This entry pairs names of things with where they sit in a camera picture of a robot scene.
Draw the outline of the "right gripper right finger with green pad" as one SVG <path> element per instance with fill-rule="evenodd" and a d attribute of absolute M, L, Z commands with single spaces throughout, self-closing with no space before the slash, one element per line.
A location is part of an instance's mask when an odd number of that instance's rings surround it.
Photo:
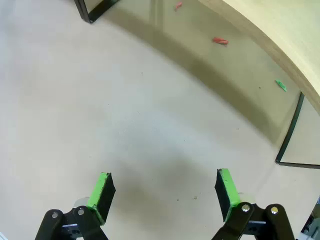
<path fill-rule="evenodd" d="M 294 240 L 295 236 L 284 207 L 274 203 L 265 209 L 242 201 L 227 168 L 217 170 L 215 191 L 224 225 L 214 240 L 239 240 L 243 235 L 256 240 Z"/>

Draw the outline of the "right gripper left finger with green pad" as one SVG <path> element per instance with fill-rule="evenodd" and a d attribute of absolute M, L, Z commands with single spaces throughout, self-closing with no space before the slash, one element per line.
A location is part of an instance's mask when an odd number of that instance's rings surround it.
<path fill-rule="evenodd" d="M 63 213 L 48 210 L 36 234 L 37 240 L 106 240 L 101 226 L 105 225 L 116 192 L 111 173 L 102 172 L 87 204 Z"/>

